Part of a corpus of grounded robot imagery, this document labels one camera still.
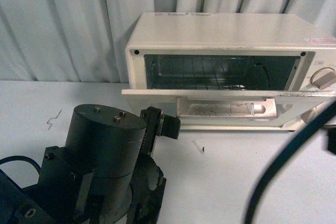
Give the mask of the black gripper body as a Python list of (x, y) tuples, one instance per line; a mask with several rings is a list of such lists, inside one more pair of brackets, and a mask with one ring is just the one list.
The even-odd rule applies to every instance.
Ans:
[(163, 114), (161, 109), (152, 106), (142, 110), (140, 117), (146, 122), (140, 153), (152, 156), (157, 136), (178, 139), (181, 128), (179, 118)]

